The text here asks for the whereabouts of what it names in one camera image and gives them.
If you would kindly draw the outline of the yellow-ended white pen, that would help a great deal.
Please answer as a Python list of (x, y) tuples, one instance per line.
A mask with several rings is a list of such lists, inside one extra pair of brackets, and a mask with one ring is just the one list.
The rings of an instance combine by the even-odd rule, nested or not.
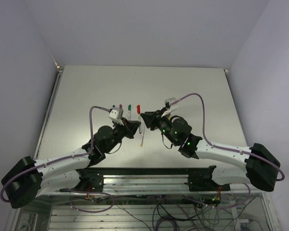
[(144, 135), (145, 135), (145, 129), (143, 128), (142, 133), (141, 133), (141, 142), (140, 142), (141, 147), (143, 146), (143, 143), (144, 143)]

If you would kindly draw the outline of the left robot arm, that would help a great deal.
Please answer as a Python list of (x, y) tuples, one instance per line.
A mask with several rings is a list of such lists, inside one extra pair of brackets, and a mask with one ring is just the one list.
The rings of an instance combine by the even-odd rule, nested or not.
[(121, 123), (114, 123), (112, 127), (100, 127), (88, 143), (66, 156), (46, 160), (21, 158), (2, 178), (0, 199), (12, 208), (20, 208), (47, 191), (85, 190), (89, 180), (78, 170), (102, 162), (124, 138), (133, 139), (140, 126), (140, 121), (122, 118)]

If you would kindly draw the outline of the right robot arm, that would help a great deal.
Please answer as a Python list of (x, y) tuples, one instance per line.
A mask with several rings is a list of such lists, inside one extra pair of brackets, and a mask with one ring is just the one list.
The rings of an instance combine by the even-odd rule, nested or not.
[(265, 192), (274, 190), (280, 162), (264, 145), (222, 146), (192, 134), (191, 126), (180, 116), (167, 118), (160, 110), (141, 113), (140, 116), (148, 129), (160, 130), (162, 137), (167, 138), (172, 146), (177, 146), (184, 157), (210, 159), (236, 167), (235, 170), (215, 168), (203, 178), (202, 183), (207, 190), (231, 183), (250, 183)]

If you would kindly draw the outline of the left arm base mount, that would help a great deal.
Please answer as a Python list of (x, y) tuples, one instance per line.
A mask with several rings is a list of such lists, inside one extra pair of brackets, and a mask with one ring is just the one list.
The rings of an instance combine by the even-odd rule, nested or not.
[(67, 183), (59, 189), (60, 192), (101, 192), (104, 186), (102, 173), (93, 168), (77, 169), (68, 176)]

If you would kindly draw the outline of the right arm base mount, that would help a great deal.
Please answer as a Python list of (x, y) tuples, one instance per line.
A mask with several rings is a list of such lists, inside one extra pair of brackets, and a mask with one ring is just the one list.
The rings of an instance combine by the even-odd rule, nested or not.
[(213, 192), (221, 189), (223, 191), (230, 191), (230, 184), (218, 184), (213, 181), (212, 174), (216, 166), (209, 166), (207, 168), (187, 168), (188, 175), (187, 183), (190, 192)]

